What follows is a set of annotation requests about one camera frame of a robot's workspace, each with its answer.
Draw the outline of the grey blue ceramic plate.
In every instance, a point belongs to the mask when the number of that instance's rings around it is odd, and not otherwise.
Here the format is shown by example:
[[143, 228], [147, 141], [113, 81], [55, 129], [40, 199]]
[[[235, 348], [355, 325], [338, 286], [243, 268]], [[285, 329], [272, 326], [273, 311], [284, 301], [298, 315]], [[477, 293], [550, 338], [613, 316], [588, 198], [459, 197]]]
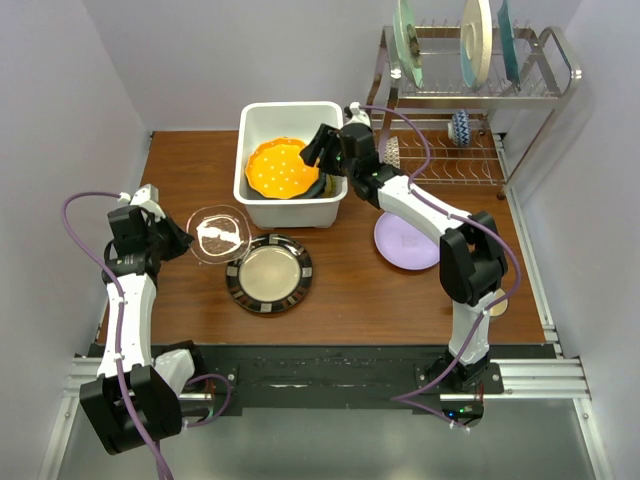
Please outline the grey blue ceramic plate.
[[301, 195], [298, 196], [299, 199], [314, 199], [321, 197], [324, 194], [324, 191], [327, 187], [328, 176], [324, 173], [321, 173], [318, 178], [312, 183], [312, 185]]

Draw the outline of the orange polka dot plate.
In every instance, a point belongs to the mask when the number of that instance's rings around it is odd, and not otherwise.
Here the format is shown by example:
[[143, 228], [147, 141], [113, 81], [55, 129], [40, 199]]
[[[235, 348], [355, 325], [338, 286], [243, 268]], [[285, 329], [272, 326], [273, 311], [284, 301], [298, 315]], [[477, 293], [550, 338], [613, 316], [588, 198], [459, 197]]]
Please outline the orange polka dot plate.
[[321, 174], [306, 166], [300, 151], [307, 144], [297, 138], [278, 137], [261, 143], [244, 167], [249, 186], [271, 200], [291, 200], [304, 193]]

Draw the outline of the clear glass plate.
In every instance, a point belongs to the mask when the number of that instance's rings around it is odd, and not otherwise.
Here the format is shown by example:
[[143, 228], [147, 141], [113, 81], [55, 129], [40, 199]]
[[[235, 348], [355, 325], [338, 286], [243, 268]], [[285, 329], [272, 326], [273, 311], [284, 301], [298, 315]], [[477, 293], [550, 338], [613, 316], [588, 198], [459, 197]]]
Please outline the clear glass plate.
[[246, 256], [252, 234], [245, 215], [231, 205], [214, 205], [194, 211], [186, 224], [193, 237], [190, 250], [204, 264], [226, 264]]

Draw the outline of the black gold striped plate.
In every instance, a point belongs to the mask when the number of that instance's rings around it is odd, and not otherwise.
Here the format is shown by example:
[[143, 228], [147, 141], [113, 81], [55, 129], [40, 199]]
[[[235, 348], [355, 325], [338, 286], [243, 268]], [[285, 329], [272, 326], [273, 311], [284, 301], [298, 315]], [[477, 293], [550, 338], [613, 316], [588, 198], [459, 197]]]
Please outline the black gold striped plate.
[[226, 287], [242, 308], [256, 314], [282, 313], [300, 303], [312, 285], [309, 250], [290, 236], [254, 238], [243, 259], [229, 262]]

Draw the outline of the lavender plate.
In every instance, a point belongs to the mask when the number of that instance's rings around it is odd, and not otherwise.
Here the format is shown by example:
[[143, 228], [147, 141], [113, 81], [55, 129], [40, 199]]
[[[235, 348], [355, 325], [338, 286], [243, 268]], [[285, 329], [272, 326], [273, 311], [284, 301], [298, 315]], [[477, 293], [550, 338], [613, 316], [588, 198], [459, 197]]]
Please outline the lavender plate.
[[404, 270], [421, 271], [439, 263], [437, 244], [389, 212], [383, 213], [376, 222], [374, 243], [386, 261]]

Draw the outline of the woven bamboo plate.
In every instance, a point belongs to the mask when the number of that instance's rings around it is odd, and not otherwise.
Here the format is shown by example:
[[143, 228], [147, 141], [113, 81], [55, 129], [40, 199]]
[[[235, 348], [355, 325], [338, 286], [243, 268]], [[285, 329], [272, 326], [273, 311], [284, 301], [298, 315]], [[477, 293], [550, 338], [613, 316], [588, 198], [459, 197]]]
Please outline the woven bamboo plate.
[[326, 176], [325, 186], [320, 194], [320, 198], [331, 198], [334, 195], [335, 180], [331, 175]]

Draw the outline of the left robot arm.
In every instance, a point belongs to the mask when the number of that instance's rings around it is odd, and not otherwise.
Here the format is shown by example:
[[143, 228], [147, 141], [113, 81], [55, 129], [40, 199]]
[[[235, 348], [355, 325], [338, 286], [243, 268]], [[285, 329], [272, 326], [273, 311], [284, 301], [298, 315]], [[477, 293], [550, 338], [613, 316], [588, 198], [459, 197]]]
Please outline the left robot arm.
[[95, 380], [80, 389], [80, 403], [105, 450], [119, 454], [143, 445], [138, 429], [159, 441], [182, 428], [181, 391], [196, 392], [207, 368], [194, 343], [151, 354], [151, 313], [161, 264], [184, 255], [193, 240], [170, 217], [141, 206], [108, 214], [113, 239], [103, 261], [109, 295], [105, 350]]

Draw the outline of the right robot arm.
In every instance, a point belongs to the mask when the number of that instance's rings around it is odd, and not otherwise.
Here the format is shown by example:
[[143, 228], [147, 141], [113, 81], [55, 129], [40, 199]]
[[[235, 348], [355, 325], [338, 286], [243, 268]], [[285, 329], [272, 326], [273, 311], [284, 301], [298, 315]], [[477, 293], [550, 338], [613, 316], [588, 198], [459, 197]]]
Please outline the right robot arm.
[[364, 123], [340, 129], [322, 124], [300, 157], [308, 166], [348, 178], [359, 198], [404, 220], [439, 247], [440, 284], [453, 305], [449, 365], [425, 386], [396, 399], [422, 394], [444, 379], [452, 390], [469, 392], [488, 363], [490, 310], [508, 270], [493, 218], [455, 209], [381, 162], [372, 129]]

